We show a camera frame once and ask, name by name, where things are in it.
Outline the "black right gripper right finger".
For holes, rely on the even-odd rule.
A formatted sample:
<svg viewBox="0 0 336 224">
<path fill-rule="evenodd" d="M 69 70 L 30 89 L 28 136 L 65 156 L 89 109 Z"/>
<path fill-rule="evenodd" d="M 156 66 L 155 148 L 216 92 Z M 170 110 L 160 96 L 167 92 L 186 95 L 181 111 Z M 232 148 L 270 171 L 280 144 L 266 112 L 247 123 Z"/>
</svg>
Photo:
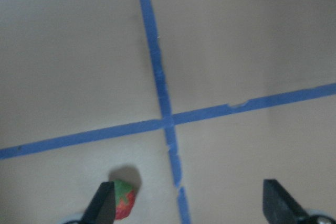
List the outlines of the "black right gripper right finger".
<svg viewBox="0 0 336 224">
<path fill-rule="evenodd" d="M 310 215 L 276 179 L 264 179 L 263 214 L 270 224 L 313 223 Z"/>
</svg>

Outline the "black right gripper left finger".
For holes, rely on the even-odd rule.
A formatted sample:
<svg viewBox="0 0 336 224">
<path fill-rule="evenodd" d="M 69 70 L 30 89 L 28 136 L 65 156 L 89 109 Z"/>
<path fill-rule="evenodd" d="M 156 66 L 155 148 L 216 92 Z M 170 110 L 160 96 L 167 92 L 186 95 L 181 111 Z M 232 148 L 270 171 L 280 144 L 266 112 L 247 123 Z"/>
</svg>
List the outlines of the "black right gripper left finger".
<svg viewBox="0 0 336 224">
<path fill-rule="evenodd" d="M 114 223 L 115 210 L 114 182 L 101 183 L 80 220 L 85 224 L 112 224 Z"/>
</svg>

